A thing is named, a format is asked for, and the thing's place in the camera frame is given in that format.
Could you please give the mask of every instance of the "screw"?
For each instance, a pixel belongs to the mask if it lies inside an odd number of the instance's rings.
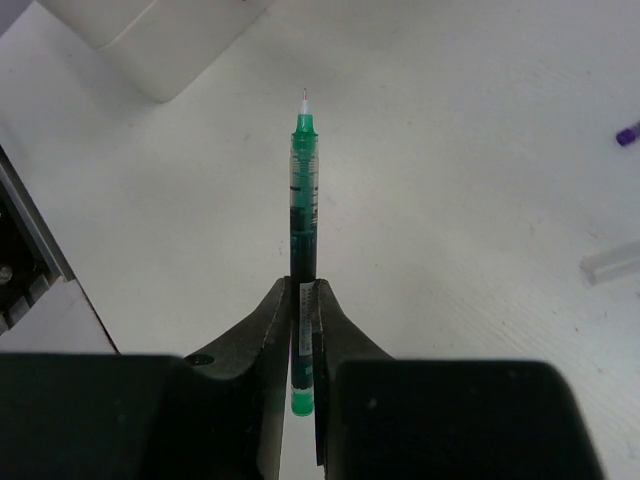
[[[9,265],[0,265],[0,286],[6,285],[13,277],[13,268]]]

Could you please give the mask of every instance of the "black machine part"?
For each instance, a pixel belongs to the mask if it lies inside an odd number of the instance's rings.
[[[312,301],[326,478],[603,478],[549,365],[393,360],[328,282]],[[283,278],[184,360],[0,355],[0,478],[277,478],[290,316]]]

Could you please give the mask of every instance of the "transparent pen barrel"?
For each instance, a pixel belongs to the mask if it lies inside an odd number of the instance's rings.
[[[310,233],[318,223],[317,140],[308,143],[313,148],[292,147],[290,158],[290,205],[298,214],[298,224],[291,227],[300,233]]]

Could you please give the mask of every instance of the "purple object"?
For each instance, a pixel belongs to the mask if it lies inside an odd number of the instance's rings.
[[[616,135],[616,140],[622,147],[626,147],[627,145],[631,145],[635,142],[640,136],[640,122],[636,123],[634,126],[625,128],[624,130],[618,132]]]

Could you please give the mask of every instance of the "purple cap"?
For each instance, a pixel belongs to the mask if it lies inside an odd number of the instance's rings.
[[[627,145],[635,142],[637,138],[638,137],[636,136],[635,132],[630,128],[625,128],[621,132],[618,132],[618,134],[616,135],[616,140],[622,147],[626,147]]]

